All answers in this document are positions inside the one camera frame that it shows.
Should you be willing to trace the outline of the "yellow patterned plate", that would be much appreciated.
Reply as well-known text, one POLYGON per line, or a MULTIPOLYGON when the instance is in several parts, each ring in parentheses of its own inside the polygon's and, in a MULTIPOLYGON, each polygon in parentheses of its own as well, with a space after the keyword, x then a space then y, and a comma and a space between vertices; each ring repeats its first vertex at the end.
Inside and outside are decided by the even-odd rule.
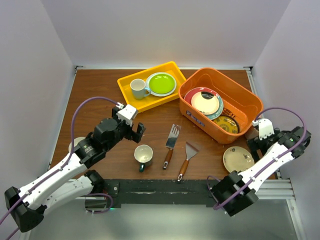
POLYGON ((220 115, 213 122, 230 134, 238 134, 240 132, 238 122, 228 115, 220 115))

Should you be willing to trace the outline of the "red and teal plate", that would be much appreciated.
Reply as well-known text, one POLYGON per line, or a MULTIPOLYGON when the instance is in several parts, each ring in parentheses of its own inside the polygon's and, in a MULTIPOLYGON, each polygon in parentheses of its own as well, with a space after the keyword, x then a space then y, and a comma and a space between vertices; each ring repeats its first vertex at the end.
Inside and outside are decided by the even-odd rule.
POLYGON ((214 120, 216 119, 217 117, 219 117, 222 112, 223 112, 223 108, 224 108, 224 103, 223 103, 223 100, 222 100, 222 97, 214 90, 208 88, 208 87, 195 87, 193 89, 191 89, 185 96, 184 96, 184 100, 189 103, 191 106, 191 99, 193 97, 194 94, 198 93, 198 92, 201 92, 201 91, 204 91, 204 92, 211 92, 213 94, 215 94, 217 97, 218 97, 218 100, 219 100, 219 107, 218 107, 218 110, 213 113, 213 114, 209 114, 209 115, 205 115, 203 113, 200 113, 205 115, 208 119, 210 120, 214 120))

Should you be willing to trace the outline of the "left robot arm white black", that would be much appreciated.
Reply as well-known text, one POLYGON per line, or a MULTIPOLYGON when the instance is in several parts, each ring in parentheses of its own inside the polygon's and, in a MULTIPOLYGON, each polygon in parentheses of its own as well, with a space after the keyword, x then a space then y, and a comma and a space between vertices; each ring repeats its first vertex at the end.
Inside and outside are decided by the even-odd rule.
POLYGON ((35 228, 44 219, 54 191, 104 159, 107 152, 122 139, 139 143, 146 129, 139 123, 137 130, 133 131, 133 120, 137 114, 138 110, 130 104, 115 106, 112 116, 96 125, 94 131, 56 166, 23 187, 8 188, 4 193, 5 204, 17 228, 22 233, 35 228))

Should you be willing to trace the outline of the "white cup green handle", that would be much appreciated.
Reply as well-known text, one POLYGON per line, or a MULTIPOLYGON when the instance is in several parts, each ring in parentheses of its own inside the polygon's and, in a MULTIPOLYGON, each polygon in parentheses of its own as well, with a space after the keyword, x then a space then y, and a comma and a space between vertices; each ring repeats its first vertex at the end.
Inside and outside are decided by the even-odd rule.
POLYGON ((134 158, 139 163, 139 172, 142 173, 153 163, 153 149, 146 144, 139 145, 134 150, 134 158))

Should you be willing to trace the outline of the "cream plate black mark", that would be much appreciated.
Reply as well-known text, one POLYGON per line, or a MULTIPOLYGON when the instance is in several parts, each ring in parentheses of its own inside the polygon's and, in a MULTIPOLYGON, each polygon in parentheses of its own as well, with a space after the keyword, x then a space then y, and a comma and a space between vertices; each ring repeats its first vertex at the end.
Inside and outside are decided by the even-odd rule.
POLYGON ((204 115, 215 113, 219 106, 218 97, 212 92, 200 91, 191 98, 191 105, 204 115))

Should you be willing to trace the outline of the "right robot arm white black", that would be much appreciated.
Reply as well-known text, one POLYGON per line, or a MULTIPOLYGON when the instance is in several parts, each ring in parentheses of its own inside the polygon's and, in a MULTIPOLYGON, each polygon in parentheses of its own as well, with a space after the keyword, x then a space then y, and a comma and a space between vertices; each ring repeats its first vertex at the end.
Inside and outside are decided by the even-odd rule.
POLYGON ((281 166, 304 154, 311 141, 311 133, 297 126, 281 131, 263 157, 249 169, 232 171, 208 190, 215 200, 214 210, 223 209, 229 216, 241 212, 259 198, 257 192, 265 180, 281 166))

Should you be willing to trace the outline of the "cream plate small motifs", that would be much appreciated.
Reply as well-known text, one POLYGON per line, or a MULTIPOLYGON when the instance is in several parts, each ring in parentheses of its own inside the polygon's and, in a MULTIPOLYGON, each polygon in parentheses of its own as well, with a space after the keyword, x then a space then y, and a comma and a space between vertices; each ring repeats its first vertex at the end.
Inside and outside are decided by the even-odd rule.
POLYGON ((251 153, 240 146, 229 147, 223 154, 223 165, 229 173, 244 172, 254 164, 251 153))

